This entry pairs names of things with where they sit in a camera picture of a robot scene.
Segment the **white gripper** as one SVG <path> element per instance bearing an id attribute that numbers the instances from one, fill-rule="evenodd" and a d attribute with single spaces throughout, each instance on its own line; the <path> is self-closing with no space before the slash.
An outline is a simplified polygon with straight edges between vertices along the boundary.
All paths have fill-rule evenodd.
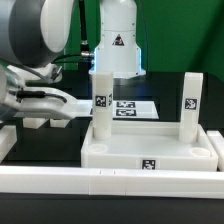
<path id="1" fill-rule="evenodd" d="M 72 120 L 77 116 L 78 100 L 56 88 L 25 87 L 15 92 L 17 117 Z"/>

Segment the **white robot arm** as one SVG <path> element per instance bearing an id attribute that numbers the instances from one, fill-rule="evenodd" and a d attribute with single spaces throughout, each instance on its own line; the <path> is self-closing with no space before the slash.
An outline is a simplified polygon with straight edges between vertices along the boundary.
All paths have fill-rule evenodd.
<path id="1" fill-rule="evenodd" d="M 13 69 L 52 83 L 53 61 L 68 42 L 79 0 L 0 0 L 0 122 L 10 117 L 76 117 L 77 99 L 55 88 L 28 87 Z M 90 73 L 112 72 L 116 79 L 146 74 L 136 43 L 134 0 L 99 0 L 101 39 Z"/>

